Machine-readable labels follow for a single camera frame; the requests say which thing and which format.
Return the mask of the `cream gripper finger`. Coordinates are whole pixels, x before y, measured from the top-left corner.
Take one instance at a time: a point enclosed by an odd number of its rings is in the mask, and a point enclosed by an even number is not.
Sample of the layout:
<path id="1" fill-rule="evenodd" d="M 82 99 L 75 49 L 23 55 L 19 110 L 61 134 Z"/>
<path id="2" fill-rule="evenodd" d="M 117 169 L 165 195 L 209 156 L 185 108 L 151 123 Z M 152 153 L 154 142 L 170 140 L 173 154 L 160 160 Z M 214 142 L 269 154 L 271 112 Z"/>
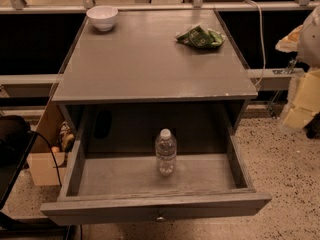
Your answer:
<path id="1" fill-rule="evenodd" d="M 289 83 L 288 102 L 281 114 L 285 128 L 300 130 L 320 112 L 320 68 L 310 68 Z"/>
<path id="2" fill-rule="evenodd" d="M 294 28 L 288 35 L 279 40 L 275 49 L 280 52 L 290 53 L 299 50 L 299 40 L 302 26 Z"/>

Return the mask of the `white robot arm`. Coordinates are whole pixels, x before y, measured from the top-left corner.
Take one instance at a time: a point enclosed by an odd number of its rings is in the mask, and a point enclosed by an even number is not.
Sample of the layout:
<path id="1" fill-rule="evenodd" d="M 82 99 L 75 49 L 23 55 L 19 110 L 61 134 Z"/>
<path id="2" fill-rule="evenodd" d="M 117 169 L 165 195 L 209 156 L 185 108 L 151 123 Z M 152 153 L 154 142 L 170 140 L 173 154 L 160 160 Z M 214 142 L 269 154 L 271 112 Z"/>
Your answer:
<path id="1" fill-rule="evenodd" d="M 296 52 L 298 62 L 309 69 L 301 77 L 293 77 L 289 83 L 287 100 L 280 125 L 288 131 L 306 127 L 320 113 L 320 6 L 278 41 L 275 48 L 281 52 Z"/>

